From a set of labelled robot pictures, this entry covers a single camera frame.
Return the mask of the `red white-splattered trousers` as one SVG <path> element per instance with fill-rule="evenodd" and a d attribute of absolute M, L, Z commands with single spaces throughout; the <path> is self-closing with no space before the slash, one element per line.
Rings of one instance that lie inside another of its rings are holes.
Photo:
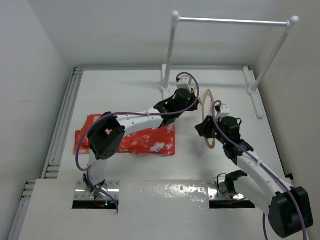
<path fill-rule="evenodd" d="M 86 118 L 86 122 L 81 130 L 75 131 L 75 141 L 73 154 L 76 154 L 81 136 L 90 125 L 98 120 L 102 114 L 91 114 Z M 161 127 L 148 128 L 125 136 L 117 150 L 117 153 L 125 154 L 161 154 L 174 155 L 176 153 L 176 131 L 175 124 Z M 80 148 L 79 154 L 89 154 L 88 138 L 85 137 Z"/>

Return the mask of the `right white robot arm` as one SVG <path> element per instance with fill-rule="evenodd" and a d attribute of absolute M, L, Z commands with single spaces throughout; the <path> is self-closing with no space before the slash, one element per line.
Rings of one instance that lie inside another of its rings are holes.
<path fill-rule="evenodd" d="M 239 168 L 225 176 L 219 186 L 220 193 L 246 197 L 264 213 L 280 238 L 302 232 L 306 239 L 307 228 L 314 224 L 307 191 L 282 180 L 265 165 L 254 148 L 242 139 L 241 123 L 240 118 L 232 116 L 218 119 L 207 116 L 195 126 L 200 137 L 220 142 L 225 156 Z"/>

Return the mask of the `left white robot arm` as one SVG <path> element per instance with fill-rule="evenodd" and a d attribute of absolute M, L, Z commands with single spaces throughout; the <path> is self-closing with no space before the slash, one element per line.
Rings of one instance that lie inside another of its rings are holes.
<path fill-rule="evenodd" d="M 184 112 L 198 109 L 199 94 L 193 89 L 177 89 L 173 96 L 154 107 L 138 112 L 106 112 L 84 133 L 88 138 L 89 160 L 80 168 L 83 181 L 91 194 L 102 193 L 107 160 L 113 157 L 124 137 L 147 129 L 159 129 L 175 122 Z"/>

